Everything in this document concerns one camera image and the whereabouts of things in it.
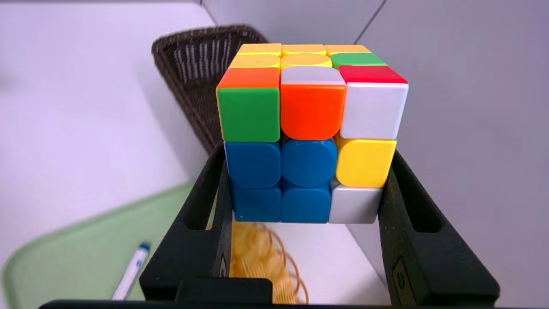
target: orange coiled wire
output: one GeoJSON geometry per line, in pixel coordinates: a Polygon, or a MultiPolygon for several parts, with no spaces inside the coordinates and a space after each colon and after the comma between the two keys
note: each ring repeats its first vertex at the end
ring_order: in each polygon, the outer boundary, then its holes
{"type": "Polygon", "coordinates": [[[274,304],[299,304],[299,291],[309,303],[309,293],[293,258],[280,237],[263,223],[233,221],[230,277],[267,278],[273,283],[274,304]],[[287,262],[294,268],[290,273],[287,262]]]}

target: white pen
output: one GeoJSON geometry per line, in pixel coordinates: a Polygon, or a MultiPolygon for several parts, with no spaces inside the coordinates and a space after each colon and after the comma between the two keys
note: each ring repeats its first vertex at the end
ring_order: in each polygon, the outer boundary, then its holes
{"type": "Polygon", "coordinates": [[[128,295],[136,282],[139,271],[143,265],[145,265],[149,252],[150,245],[148,243],[143,242],[139,245],[139,248],[137,248],[136,253],[133,255],[130,264],[126,268],[126,272],[122,276],[122,279],[120,279],[120,283],[118,283],[116,291],[114,291],[113,298],[111,298],[112,300],[125,300],[128,298],[128,295]]]}

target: table surface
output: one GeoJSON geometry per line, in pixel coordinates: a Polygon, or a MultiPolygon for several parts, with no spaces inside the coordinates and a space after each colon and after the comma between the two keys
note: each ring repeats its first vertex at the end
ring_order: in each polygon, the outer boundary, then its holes
{"type": "MultiPolygon", "coordinates": [[[[0,4],[1,264],[45,233],[198,175],[207,155],[150,47],[212,25],[193,3],[0,4]]],[[[313,302],[386,302],[344,225],[275,228],[313,302]]]]}

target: cube top face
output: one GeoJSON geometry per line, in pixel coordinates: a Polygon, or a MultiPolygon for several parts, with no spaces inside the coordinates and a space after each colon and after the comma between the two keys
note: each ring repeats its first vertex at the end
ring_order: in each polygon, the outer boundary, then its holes
{"type": "Polygon", "coordinates": [[[280,68],[289,67],[332,67],[330,57],[322,54],[291,54],[280,59],[280,68]]]}
{"type": "Polygon", "coordinates": [[[280,68],[280,58],[271,54],[237,54],[229,68],[280,68]]]}
{"type": "Polygon", "coordinates": [[[348,82],[339,134],[344,139],[397,137],[408,84],[348,82]]]}
{"type": "Polygon", "coordinates": [[[324,48],[327,56],[339,53],[371,53],[364,45],[324,45],[324,48]]]}
{"type": "Polygon", "coordinates": [[[227,142],[276,142],[280,139],[279,88],[217,90],[221,132],[227,142]]]}
{"type": "Polygon", "coordinates": [[[373,53],[339,53],[331,56],[334,68],[342,65],[387,65],[373,53]]]}
{"type": "Polygon", "coordinates": [[[290,67],[282,71],[281,85],[345,85],[345,80],[334,68],[290,67]]]}
{"type": "Polygon", "coordinates": [[[387,65],[341,65],[339,68],[345,82],[408,82],[387,65]]]}
{"type": "Polygon", "coordinates": [[[282,57],[292,54],[320,54],[326,55],[326,48],[322,44],[284,44],[282,45],[282,57]]]}
{"type": "Polygon", "coordinates": [[[225,142],[233,187],[271,187],[281,178],[281,152],[277,142],[225,142]]]}
{"type": "Polygon", "coordinates": [[[255,55],[270,54],[280,57],[282,54],[281,43],[242,44],[237,54],[255,55]]]}
{"type": "Polygon", "coordinates": [[[278,88],[278,68],[229,68],[217,88],[278,88]]]}
{"type": "Polygon", "coordinates": [[[294,140],[326,140],[341,128],[344,85],[281,85],[281,127],[294,140]]]}
{"type": "Polygon", "coordinates": [[[383,187],[396,149],[395,140],[336,138],[339,159],[335,176],[351,187],[383,187]]]}

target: wicker basket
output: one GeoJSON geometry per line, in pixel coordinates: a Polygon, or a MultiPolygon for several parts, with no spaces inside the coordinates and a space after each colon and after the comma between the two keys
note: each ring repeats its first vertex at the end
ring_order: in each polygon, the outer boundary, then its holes
{"type": "Polygon", "coordinates": [[[242,44],[266,43],[247,25],[194,29],[153,43],[156,67],[208,153],[221,141],[215,88],[242,44]]]}

